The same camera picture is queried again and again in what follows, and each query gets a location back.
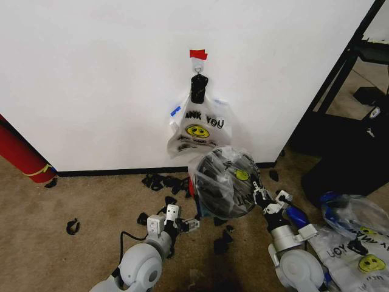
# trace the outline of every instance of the yellow smiley face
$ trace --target yellow smiley face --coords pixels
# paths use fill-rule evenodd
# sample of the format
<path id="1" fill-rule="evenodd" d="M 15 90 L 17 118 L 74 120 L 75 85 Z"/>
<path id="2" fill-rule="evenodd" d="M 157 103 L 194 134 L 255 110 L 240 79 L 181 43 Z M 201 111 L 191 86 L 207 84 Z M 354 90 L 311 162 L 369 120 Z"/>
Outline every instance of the yellow smiley face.
<path id="1" fill-rule="evenodd" d="M 209 137 L 209 132 L 199 125 L 191 125 L 185 129 L 187 133 L 195 138 L 207 138 Z"/>
<path id="2" fill-rule="evenodd" d="M 364 234 L 377 234 L 377 232 L 375 232 L 374 230 L 363 226 L 359 228 L 359 230 L 361 230 Z"/>
<path id="3" fill-rule="evenodd" d="M 247 181 L 249 179 L 249 174 L 244 170 L 237 169 L 235 170 L 235 176 L 241 181 Z"/>
<path id="4" fill-rule="evenodd" d="M 373 271 L 381 271 L 385 269 L 386 264 L 383 260 L 376 257 L 374 254 L 368 254 L 359 261 L 359 271 L 370 273 Z"/>

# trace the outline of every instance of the baseboard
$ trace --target baseboard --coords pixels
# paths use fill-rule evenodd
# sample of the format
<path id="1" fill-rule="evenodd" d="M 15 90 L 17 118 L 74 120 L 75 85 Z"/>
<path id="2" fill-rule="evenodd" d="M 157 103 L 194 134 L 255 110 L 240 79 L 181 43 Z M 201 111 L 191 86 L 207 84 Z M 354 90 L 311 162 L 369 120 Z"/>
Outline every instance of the baseboard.
<path id="1" fill-rule="evenodd" d="M 276 162 L 262 162 L 256 165 L 261 169 L 274 167 Z M 76 170 L 69 172 L 58 172 L 62 177 L 68 176 L 100 176 L 100 175 L 139 175 L 146 173 L 170 173 L 170 172 L 188 172 L 187 166 L 179 167 L 153 167 L 149 169 L 107 169 L 107 170 Z"/>

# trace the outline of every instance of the red cylinder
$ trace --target red cylinder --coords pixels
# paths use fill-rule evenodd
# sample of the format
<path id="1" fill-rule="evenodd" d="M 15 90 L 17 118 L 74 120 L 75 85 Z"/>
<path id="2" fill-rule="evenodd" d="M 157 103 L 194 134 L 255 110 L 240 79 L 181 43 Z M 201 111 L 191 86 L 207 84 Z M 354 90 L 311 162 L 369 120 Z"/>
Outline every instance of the red cylinder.
<path id="1" fill-rule="evenodd" d="M 49 181 L 55 171 L 26 141 L 18 137 L 0 115 L 0 155 L 36 183 Z"/>

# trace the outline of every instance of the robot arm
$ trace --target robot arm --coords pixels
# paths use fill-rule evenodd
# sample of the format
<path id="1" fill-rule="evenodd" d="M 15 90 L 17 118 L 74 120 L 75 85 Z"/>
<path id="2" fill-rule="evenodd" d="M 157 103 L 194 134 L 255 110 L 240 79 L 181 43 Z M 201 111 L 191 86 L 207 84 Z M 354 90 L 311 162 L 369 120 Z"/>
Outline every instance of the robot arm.
<path id="1" fill-rule="evenodd" d="M 148 217 L 145 241 L 129 248 L 115 271 L 91 292 L 150 291 L 158 282 L 162 262 L 171 254 L 181 229 L 189 232 L 199 227 L 198 220 L 179 219 L 180 211 L 179 206 L 168 205 L 166 215 Z"/>
<path id="2" fill-rule="evenodd" d="M 267 230 L 273 237 L 268 247 L 276 274 L 284 287 L 293 287 L 300 292 L 318 291 L 324 274 L 320 263 L 310 253 L 292 249 L 317 234 L 303 211 L 290 205 L 292 195 L 282 190 L 275 200 L 260 182 L 253 181 L 254 202 L 262 208 L 267 221 Z M 290 223 L 283 217 L 283 211 L 298 227 L 294 234 Z"/>

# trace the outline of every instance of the beige carpet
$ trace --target beige carpet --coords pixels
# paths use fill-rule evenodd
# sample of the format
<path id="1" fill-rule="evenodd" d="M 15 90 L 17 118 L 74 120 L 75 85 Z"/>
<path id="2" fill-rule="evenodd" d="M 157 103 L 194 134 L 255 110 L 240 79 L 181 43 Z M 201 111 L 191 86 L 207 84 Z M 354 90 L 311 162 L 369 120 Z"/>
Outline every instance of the beige carpet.
<path id="1" fill-rule="evenodd" d="M 262 179 L 271 191 L 285 189 L 295 196 L 314 223 L 322 223 L 320 212 L 304 198 L 301 175 L 318 158 L 286 150 L 275 169 L 280 181 Z M 184 178 L 186 173 L 173 174 Z M 136 219 L 141 212 L 155 214 L 170 189 L 154 192 L 141 183 L 144 175 L 59 178 L 52 189 L 35 184 L 0 158 L 0 291 L 89 291 L 107 278 L 119 260 L 119 234 L 146 234 Z M 389 210 L 385 196 L 389 186 L 371 195 Z M 196 214 L 195 203 L 176 196 L 182 217 Z M 77 217 L 79 233 L 68 235 L 66 223 Z M 223 226 L 211 218 L 201 221 L 200 230 L 181 234 L 176 254 L 164 263 L 155 291 L 284 291 L 267 253 L 270 235 L 260 210 L 229 222 L 234 242 L 223 255 L 214 255 L 213 241 Z M 125 239 L 125 247 L 136 242 Z"/>

